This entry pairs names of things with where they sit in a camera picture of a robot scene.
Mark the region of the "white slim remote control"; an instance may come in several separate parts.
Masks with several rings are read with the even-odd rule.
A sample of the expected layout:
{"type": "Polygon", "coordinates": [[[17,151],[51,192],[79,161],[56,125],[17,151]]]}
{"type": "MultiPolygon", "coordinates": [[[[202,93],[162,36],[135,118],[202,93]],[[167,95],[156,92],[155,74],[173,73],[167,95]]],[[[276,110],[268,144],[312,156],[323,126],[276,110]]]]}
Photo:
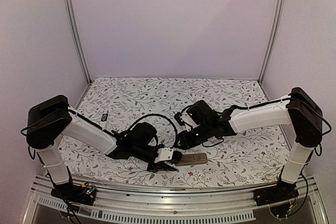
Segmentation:
{"type": "Polygon", "coordinates": [[[102,127],[103,130],[107,127],[108,117],[109,117],[108,113],[104,113],[101,117],[100,126],[102,127]]]}

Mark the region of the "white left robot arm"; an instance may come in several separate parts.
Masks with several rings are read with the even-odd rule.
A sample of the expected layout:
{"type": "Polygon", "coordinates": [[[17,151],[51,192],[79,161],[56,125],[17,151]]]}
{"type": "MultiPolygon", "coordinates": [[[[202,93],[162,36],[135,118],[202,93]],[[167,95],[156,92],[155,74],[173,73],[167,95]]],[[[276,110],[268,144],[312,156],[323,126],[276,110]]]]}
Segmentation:
{"type": "Polygon", "coordinates": [[[171,164],[181,161],[182,153],[157,141],[154,126],[137,120],[122,132],[108,131],[79,114],[64,95],[46,100],[28,112],[27,126],[21,134],[27,144],[36,150],[58,192],[67,200],[78,195],[78,188],[70,182],[71,174],[64,164],[57,142],[63,136],[81,141],[111,159],[135,157],[148,164],[149,172],[174,171],[171,164]]]}

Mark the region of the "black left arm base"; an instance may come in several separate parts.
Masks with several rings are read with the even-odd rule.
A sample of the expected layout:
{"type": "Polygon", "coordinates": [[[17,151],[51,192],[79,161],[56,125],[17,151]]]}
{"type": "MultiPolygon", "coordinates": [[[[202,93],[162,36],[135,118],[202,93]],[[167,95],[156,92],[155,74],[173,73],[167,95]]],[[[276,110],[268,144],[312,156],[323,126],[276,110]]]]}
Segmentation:
{"type": "Polygon", "coordinates": [[[97,188],[88,182],[75,185],[69,181],[62,185],[53,184],[51,195],[65,202],[75,202],[82,205],[92,206],[95,202],[97,188]]]}

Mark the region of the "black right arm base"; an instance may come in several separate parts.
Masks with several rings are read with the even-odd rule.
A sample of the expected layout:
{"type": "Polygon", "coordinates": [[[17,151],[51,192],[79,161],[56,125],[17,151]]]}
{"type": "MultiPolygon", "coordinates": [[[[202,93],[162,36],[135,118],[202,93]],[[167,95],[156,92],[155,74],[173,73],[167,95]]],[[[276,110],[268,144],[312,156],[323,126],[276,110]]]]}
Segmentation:
{"type": "Polygon", "coordinates": [[[269,208],[276,218],[286,218],[290,215],[299,196],[296,183],[289,184],[279,180],[276,185],[254,191],[254,201],[257,206],[272,205],[269,208]]]}

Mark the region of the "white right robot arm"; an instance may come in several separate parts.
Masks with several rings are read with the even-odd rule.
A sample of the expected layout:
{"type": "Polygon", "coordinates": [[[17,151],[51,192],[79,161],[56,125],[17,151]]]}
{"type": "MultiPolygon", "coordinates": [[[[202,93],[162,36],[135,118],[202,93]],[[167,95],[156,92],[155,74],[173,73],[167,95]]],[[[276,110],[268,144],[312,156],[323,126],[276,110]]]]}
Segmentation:
{"type": "Polygon", "coordinates": [[[189,150],[215,137],[235,136],[247,131],[277,127],[291,127],[295,139],[279,176],[279,184],[271,190],[276,201],[291,194],[292,186],[309,163],[311,155],[323,138],[323,112],[313,99],[300,87],[272,101],[252,105],[232,105],[217,112],[204,100],[195,102],[186,111],[176,115],[178,124],[184,126],[174,146],[189,150]]]}

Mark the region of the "floral patterned table mat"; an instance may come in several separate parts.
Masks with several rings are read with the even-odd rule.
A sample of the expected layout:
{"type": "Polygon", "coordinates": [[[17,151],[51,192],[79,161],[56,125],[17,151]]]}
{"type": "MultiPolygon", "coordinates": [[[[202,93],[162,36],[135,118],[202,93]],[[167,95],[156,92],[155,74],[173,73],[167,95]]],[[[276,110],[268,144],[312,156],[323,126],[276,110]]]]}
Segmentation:
{"type": "MultiPolygon", "coordinates": [[[[182,128],[174,115],[186,106],[204,100],[220,112],[231,105],[249,106],[265,102],[256,81],[221,79],[98,78],[78,112],[100,125],[108,113],[108,131],[126,130],[135,120],[152,124],[160,144],[171,147],[182,128]]],[[[206,153],[203,165],[181,166],[177,172],[150,173],[147,163],[130,157],[107,158],[78,140],[64,137],[59,151],[72,176],[111,182],[159,187],[231,187],[273,183],[278,179],[289,149],[281,129],[262,128],[227,137],[212,138],[190,153],[206,153]]]]}

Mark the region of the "aluminium front rail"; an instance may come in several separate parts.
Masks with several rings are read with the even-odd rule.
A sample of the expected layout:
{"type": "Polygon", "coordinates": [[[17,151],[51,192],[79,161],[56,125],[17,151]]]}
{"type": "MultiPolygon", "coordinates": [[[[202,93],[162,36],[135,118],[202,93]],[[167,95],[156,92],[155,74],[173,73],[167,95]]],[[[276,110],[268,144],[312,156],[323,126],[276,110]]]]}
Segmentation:
{"type": "Polygon", "coordinates": [[[272,215],[258,206],[254,191],[266,185],[228,188],[160,188],[74,176],[97,187],[92,206],[76,205],[81,223],[331,223],[312,176],[297,181],[293,215],[272,215]]]}

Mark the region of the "right aluminium corner post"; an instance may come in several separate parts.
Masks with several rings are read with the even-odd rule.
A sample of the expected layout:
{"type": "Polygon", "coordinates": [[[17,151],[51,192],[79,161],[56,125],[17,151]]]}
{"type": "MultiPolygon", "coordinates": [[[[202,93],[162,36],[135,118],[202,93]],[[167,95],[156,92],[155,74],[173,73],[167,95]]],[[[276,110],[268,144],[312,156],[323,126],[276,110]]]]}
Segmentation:
{"type": "Polygon", "coordinates": [[[274,45],[275,45],[275,41],[276,41],[276,37],[277,37],[277,33],[278,33],[280,21],[281,21],[281,15],[282,15],[282,11],[284,8],[284,2],[285,0],[276,1],[275,13],[274,13],[273,21],[272,21],[269,39],[267,42],[266,52],[265,52],[264,60],[263,60],[261,70],[259,73],[259,77],[258,77],[258,83],[261,86],[265,82],[267,70],[270,64],[272,51],[274,49],[274,45]]]}

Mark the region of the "aluminium corner post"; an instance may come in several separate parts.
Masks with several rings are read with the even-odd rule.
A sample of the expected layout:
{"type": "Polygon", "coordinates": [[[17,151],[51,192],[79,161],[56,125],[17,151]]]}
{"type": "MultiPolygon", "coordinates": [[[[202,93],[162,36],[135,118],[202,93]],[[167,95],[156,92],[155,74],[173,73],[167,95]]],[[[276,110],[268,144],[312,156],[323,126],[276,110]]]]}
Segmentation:
{"type": "Polygon", "coordinates": [[[269,39],[267,42],[266,52],[265,52],[264,60],[263,60],[261,70],[259,73],[259,77],[258,77],[258,83],[261,86],[265,82],[267,70],[270,64],[272,51],[274,49],[274,45],[275,45],[275,41],[276,41],[276,37],[277,37],[277,33],[278,33],[280,21],[281,21],[281,15],[282,15],[282,11],[284,8],[284,2],[285,0],[276,1],[275,13],[274,13],[273,21],[272,21],[269,39]]]}
{"type": "Polygon", "coordinates": [[[70,31],[71,31],[73,43],[75,46],[75,50],[77,53],[78,61],[79,61],[85,82],[88,85],[90,85],[92,83],[92,79],[90,76],[88,64],[85,58],[84,50],[83,50],[80,35],[79,35],[74,6],[72,3],[72,0],[64,0],[64,2],[65,2],[65,8],[66,8],[67,16],[68,16],[70,31]]]}

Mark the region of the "left aluminium corner post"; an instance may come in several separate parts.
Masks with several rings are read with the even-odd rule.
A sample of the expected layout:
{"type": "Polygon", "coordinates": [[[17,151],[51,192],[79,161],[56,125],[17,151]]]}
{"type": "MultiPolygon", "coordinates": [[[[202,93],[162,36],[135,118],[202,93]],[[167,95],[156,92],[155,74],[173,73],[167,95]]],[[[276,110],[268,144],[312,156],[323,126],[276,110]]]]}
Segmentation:
{"type": "Polygon", "coordinates": [[[85,58],[84,50],[83,50],[80,35],[79,35],[74,6],[72,3],[72,0],[64,0],[64,2],[65,2],[65,8],[66,8],[67,16],[68,16],[70,31],[71,31],[73,43],[75,46],[75,50],[77,53],[78,61],[79,61],[85,82],[88,85],[90,85],[92,83],[92,79],[90,76],[88,64],[85,58]]]}

